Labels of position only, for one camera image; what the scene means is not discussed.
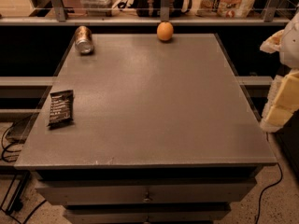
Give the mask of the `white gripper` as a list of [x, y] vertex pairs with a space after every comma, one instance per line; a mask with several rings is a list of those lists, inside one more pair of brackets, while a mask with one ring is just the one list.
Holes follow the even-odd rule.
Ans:
[[[268, 37], [260, 46], [266, 53], [280, 51], [284, 30]], [[299, 110], [299, 71], [291, 71], [285, 77], [275, 76], [263, 108], [260, 127], [264, 132], [275, 133]]]

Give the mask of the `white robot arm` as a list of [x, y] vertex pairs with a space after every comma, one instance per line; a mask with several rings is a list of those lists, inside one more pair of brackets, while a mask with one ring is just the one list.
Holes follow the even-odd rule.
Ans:
[[299, 14], [283, 30], [268, 37], [260, 50], [278, 51], [280, 62], [291, 69], [285, 76], [275, 76], [263, 108], [260, 127], [265, 132], [275, 133], [299, 110]]

